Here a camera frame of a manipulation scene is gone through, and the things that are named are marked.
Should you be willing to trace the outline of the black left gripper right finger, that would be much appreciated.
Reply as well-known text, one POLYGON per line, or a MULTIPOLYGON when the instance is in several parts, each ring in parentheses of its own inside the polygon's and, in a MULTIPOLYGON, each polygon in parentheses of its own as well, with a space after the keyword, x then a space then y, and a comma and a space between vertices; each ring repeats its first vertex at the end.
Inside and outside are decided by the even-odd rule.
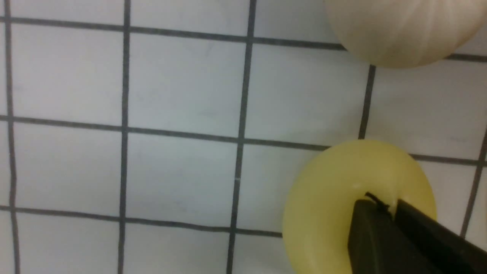
POLYGON ((444 274, 485 274, 487 253, 426 214, 399 200, 395 224, 444 274))

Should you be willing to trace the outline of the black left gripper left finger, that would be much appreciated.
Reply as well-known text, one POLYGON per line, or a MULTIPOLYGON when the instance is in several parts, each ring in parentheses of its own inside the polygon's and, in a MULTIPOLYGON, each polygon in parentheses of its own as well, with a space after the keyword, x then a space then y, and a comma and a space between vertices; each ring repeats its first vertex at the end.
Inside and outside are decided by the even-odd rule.
POLYGON ((355 201, 348 235, 353 274, 441 274, 395 225, 389 205, 366 192, 355 201))

